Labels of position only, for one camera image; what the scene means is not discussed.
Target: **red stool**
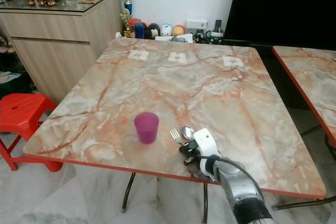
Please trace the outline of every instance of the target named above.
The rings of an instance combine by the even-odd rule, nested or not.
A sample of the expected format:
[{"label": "red stool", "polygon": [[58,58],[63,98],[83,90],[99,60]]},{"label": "red stool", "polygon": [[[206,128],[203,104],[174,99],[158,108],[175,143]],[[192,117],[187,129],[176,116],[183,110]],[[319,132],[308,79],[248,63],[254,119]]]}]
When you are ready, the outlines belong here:
[{"label": "red stool", "polygon": [[51,172],[57,172],[63,163],[42,161],[30,157],[11,157],[15,145],[23,137],[26,142],[42,124],[38,120],[46,110],[54,110],[51,99],[43,94],[9,94],[0,101],[0,132],[18,134],[17,138],[7,149],[0,139],[0,153],[12,170],[17,170],[15,163],[43,163]]}]

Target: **robotic arm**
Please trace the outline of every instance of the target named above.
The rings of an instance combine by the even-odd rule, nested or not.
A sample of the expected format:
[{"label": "robotic arm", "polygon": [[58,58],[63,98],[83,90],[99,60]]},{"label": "robotic arm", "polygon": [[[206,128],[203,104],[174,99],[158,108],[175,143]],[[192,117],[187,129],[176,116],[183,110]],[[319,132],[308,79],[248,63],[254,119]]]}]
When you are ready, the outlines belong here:
[{"label": "robotic arm", "polygon": [[255,180],[238,162],[220,157],[208,129],[194,133],[194,140],[180,147],[188,158],[185,165],[197,161],[200,170],[223,187],[238,224],[276,224],[268,212]]}]

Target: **tiled floor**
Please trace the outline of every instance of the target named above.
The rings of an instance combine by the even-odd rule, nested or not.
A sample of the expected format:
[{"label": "tiled floor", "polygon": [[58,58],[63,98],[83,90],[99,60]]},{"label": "tiled floor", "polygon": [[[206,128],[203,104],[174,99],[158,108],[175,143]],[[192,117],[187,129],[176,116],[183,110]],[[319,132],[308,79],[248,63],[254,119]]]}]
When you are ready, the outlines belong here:
[{"label": "tiled floor", "polygon": [[[290,110],[300,131],[317,124],[308,111]],[[1,135],[5,141],[13,135]],[[326,184],[336,194],[336,163],[323,143],[322,130],[304,141]],[[21,155],[24,141],[15,149]],[[0,158],[0,224],[165,224],[202,223],[203,185],[137,174],[128,210],[120,212],[130,173],[65,164],[50,173],[41,164],[21,164],[12,172]],[[209,224],[236,224],[220,186],[209,185]],[[336,224],[336,204],[273,212],[271,206],[300,201],[265,193],[280,224]]]}]

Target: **purple cup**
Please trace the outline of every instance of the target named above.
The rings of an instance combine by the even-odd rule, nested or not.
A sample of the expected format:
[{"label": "purple cup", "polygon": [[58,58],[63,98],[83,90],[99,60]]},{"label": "purple cup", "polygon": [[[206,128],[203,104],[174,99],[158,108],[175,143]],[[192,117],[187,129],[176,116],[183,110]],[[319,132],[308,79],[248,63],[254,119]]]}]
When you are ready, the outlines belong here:
[{"label": "purple cup", "polygon": [[134,118],[134,125],[140,141],[151,144],[158,133],[159,118],[152,112],[143,112]]}]

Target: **fork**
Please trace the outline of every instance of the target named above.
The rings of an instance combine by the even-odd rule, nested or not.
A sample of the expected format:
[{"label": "fork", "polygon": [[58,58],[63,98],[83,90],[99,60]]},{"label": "fork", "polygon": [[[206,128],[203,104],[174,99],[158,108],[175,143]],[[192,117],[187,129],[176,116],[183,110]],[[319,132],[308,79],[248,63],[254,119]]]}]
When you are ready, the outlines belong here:
[{"label": "fork", "polygon": [[172,128],[170,131],[170,134],[173,138],[173,140],[175,140],[175,142],[179,143],[179,144],[183,144],[182,142],[182,138],[181,136],[179,135],[178,131],[176,128]]}]

